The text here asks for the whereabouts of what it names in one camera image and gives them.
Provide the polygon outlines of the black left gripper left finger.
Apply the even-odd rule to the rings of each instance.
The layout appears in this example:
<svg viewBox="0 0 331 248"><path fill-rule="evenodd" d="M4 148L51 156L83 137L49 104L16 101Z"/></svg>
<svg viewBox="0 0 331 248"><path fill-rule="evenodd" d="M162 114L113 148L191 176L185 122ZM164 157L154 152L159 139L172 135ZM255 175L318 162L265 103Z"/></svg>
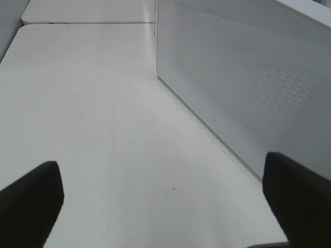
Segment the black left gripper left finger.
<svg viewBox="0 0 331 248"><path fill-rule="evenodd" d="M64 203L58 163L46 161L1 190L1 247L43 247Z"/></svg>

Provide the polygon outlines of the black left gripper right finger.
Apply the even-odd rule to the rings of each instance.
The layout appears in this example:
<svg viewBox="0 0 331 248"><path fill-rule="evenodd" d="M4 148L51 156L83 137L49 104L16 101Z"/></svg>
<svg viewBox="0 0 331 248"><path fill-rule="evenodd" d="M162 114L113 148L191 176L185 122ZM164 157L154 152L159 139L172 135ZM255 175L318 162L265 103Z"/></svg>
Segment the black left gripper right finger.
<svg viewBox="0 0 331 248"><path fill-rule="evenodd" d="M269 152L263 194L291 247L330 247L330 181L289 157Z"/></svg>

